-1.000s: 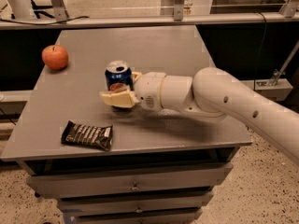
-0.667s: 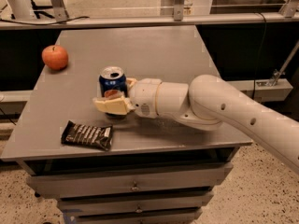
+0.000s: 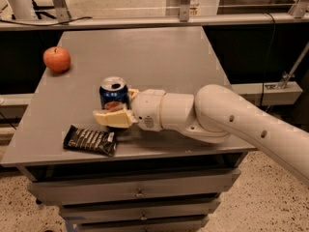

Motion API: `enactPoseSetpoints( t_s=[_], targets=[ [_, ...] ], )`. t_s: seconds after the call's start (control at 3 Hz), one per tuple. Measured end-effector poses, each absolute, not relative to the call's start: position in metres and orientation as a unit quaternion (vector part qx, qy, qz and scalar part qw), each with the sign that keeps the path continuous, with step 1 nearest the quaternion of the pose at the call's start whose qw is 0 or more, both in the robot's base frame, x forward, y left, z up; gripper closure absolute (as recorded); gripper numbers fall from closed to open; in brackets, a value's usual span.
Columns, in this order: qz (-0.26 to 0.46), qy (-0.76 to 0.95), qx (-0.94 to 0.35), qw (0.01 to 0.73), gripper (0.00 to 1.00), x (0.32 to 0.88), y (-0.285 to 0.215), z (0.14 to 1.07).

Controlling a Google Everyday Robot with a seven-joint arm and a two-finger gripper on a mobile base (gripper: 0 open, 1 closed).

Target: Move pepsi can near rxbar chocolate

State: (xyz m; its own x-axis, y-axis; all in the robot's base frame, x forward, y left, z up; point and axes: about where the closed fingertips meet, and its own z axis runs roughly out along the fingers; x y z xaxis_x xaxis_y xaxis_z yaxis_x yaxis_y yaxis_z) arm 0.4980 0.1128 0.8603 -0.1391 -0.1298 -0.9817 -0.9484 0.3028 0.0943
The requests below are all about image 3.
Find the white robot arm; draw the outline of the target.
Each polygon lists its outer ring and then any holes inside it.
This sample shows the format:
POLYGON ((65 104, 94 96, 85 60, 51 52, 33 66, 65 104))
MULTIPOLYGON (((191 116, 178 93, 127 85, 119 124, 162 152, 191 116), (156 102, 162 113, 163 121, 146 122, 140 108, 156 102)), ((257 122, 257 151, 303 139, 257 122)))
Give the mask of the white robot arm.
POLYGON ((96 110, 97 122, 118 129, 137 125, 144 131, 177 131, 209 143, 232 134, 309 184, 309 133, 265 113, 229 88, 211 84, 195 95, 131 89, 129 97, 130 106, 113 101, 96 110))

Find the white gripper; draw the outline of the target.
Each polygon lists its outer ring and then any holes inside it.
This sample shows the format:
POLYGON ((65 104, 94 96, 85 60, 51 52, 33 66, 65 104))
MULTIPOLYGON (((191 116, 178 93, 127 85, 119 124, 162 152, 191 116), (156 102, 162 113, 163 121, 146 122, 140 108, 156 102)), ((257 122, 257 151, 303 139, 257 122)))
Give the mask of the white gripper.
POLYGON ((161 131, 160 107, 165 94, 164 90, 148 89, 139 93, 138 89, 129 88, 132 110, 120 105, 109 110, 94 110, 93 115, 100 125, 106 127, 128 129, 137 123, 141 130, 161 131))

